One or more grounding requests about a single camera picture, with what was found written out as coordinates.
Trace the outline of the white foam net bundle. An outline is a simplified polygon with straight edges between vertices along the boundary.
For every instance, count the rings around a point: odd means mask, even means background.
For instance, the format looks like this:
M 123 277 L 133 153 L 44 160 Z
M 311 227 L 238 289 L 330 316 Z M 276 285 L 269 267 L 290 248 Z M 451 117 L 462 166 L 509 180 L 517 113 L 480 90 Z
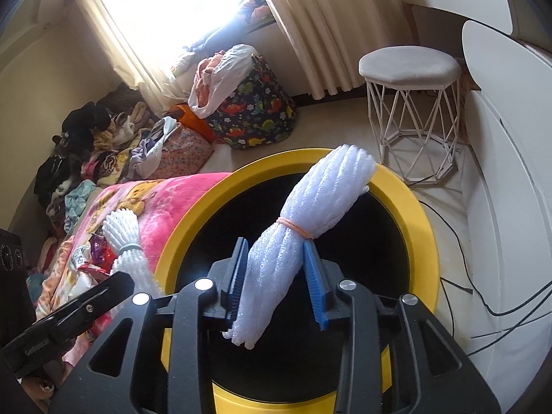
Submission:
M 138 293 L 150 294 L 152 298 L 165 295 L 151 272 L 149 261 L 140 244 L 137 215 L 127 208 L 109 213 L 102 225 L 103 234 L 116 255 L 112 272 L 129 274 Z
M 333 228 L 356 203 L 377 164 L 365 150 L 342 145 L 313 165 L 280 215 L 249 250 L 236 319 L 223 337 L 252 349 L 303 265 L 303 245 Z

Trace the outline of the yellow rimmed black trash bin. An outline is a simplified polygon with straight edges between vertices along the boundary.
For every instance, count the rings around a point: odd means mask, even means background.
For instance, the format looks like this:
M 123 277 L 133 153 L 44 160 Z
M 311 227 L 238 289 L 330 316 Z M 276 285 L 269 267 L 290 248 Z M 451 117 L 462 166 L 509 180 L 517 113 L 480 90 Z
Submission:
M 177 287 L 177 276 L 193 240 L 207 222 L 232 198 L 271 178 L 306 172 L 328 149 L 288 150 L 252 162 L 227 175 L 187 210 L 167 240 L 155 270 L 155 278 L 168 292 Z M 430 311 L 436 309 L 439 259 L 430 221 L 414 194 L 385 166 L 369 182 L 369 193 L 383 205 L 398 225 L 409 265 L 409 289 Z M 213 387 L 218 413 L 331 413 L 337 393 L 297 403 L 271 404 L 253 401 Z

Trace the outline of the red plastic wrapper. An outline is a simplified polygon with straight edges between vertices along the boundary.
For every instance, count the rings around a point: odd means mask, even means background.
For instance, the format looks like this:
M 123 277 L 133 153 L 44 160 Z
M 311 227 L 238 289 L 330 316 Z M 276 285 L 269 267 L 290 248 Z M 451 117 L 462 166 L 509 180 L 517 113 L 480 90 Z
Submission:
M 95 250 L 84 248 L 81 255 L 81 264 L 77 266 L 79 271 L 92 276 L 98 275 L 101 278 L 108 277 L 111 274 L 116 255 L 110 246 Z

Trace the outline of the purple foil wrapper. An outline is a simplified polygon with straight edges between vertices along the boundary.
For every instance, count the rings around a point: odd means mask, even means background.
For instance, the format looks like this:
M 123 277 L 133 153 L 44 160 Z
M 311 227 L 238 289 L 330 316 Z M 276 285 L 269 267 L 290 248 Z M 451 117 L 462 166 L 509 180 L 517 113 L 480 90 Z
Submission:
M 90 239 L 90 246 L 91 259 L 95 265 L 112 265 L 115 259 L 115 255 L 104 236 L 99 234 L 92 234 Z

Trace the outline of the light blue garment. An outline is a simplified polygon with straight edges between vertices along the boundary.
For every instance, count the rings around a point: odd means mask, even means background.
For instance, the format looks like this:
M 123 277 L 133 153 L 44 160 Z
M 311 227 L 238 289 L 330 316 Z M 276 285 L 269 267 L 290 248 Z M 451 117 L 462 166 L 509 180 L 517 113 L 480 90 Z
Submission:
M 88 199 L 95 189 L 96 184 L 92 180 L 86 179 L 65 196 L 66 215 L 63 229 L 68 235 L 77 225 Z

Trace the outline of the pink cartoon fleece blanket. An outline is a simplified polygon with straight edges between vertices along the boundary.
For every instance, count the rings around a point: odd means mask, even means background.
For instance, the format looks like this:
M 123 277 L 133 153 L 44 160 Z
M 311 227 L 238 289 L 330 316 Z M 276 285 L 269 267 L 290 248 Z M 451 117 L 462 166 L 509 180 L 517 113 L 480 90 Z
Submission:
M 227 176 L 226 172 L 177 178 L 129 181 L 111 185 L 90 196 L 85 211 L 66 240 L 58 247 L 50 275 L 42 283 L 36 316 L 42 319 L 69 301 L 74 287 L 85 279 L 83 272 L 69 267 L 75 250 L 88 245 L 105 217 L 119 208 L 128 208 L 138 217 L 140 245 L 154 272 L 167 240 L 177 224 L 210 188 Z

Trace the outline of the pile of clothes on bed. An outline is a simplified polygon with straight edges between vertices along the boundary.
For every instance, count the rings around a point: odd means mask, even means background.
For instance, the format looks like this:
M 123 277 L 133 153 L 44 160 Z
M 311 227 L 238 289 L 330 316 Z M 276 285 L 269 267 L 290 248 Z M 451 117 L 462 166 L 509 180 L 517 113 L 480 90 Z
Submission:
M 157 120 L 141 93 L 123 83 L 69 112 L 34 178 L 34 194 L 55 236 L 70 232 L 80 217 L 70 191 L 86 180 L 99 187 L 118 182 L 130 150 Z

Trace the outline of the orange bag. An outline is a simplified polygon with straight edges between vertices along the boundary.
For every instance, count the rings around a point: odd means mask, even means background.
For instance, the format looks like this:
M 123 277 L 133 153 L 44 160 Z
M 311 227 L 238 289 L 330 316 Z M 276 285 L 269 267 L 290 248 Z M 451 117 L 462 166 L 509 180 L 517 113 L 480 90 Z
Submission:
M 209 143 L 213 143 L 217 139 L 215 133 L 213 133 L 213 130 L 211 130 L 206 121 L 197 117 L 195 112 L 185 103 L 172 106 L 166 112 L 166 115 L 174 118 L 183 126 L 196 131 Z

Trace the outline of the cream curtain left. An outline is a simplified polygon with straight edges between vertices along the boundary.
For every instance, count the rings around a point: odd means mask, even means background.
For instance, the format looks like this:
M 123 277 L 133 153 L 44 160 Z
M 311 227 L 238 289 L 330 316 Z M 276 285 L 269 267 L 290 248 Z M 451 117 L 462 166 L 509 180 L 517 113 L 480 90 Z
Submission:
M 172 73 L 152 66 L 138 45 L 122 31 L 106 0 L 75 0 L 114 72 L 130 89 L 140 92 L 148 106 L 159 114 L 186 100 Z

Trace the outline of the cream curtain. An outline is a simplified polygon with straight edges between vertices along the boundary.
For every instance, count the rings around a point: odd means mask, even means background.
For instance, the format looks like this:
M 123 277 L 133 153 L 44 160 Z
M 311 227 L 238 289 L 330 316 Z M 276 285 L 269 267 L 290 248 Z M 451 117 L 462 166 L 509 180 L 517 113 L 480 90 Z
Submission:
M 106 0 L 75 0 L 114 72 L 130 89 L 140 92 L 148 106 L 159 114 L 186 100 L 172 73 L 152 66 L 138 45 L 122 31 Z
M 401 0 L 267 2 L 315 100 L 363 84 L 358 61 L 365 54 L 413 42 Z

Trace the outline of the dinosaur print laundry basket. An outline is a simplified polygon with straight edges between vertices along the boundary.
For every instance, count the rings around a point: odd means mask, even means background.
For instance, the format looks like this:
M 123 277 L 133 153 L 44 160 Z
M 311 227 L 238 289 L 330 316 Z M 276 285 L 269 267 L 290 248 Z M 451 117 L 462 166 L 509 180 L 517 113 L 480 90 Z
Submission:
M 284 91 L 264 57 L 253 57 L 254 67 L 235 91 L 206 118 L 216 137 L 234 150 L 286 140 L 297 118 L 294 100 Z

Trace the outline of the white plastic bag with clothes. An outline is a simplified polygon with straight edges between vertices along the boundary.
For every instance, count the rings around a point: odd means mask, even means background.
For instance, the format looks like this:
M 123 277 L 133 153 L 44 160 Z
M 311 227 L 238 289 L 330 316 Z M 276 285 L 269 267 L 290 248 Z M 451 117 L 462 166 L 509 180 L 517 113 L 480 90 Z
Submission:
M 238 44 L 201 61 L 188 98 L 191 111 L 200 119 L 212 115 L 252 71 L 257 54 L 254 47 Z

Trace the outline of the cream curtain right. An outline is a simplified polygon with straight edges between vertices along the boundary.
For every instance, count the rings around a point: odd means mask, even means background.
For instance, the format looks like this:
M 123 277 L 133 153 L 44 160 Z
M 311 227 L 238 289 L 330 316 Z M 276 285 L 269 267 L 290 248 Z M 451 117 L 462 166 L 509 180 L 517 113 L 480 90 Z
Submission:
M 401 0 L 267 2 L 315 100 L 363 84 L 358 61 L 365 54 L 413 42 Z

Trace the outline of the white dressing table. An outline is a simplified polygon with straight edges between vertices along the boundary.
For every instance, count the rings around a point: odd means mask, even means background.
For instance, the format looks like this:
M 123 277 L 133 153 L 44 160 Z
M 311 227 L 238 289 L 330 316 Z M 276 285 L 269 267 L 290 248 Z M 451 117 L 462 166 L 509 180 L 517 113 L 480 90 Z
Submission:
M 551 0 L 403 0 L 464 19 L 460 342 L 505 413 L 551 409 Z

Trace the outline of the clothes on window sill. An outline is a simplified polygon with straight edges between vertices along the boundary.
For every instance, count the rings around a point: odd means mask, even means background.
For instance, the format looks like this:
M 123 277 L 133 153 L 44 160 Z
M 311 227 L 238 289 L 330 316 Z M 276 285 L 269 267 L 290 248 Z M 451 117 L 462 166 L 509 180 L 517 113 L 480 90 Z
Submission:
M 172 66 L 174 77 L 220 50 L 228 50 L 247 34 L 274 21 L 267 0 L 242 0 L 233 19 L 222 27 L 205 34 L 191 46 L 185 46 L 180 60 Z

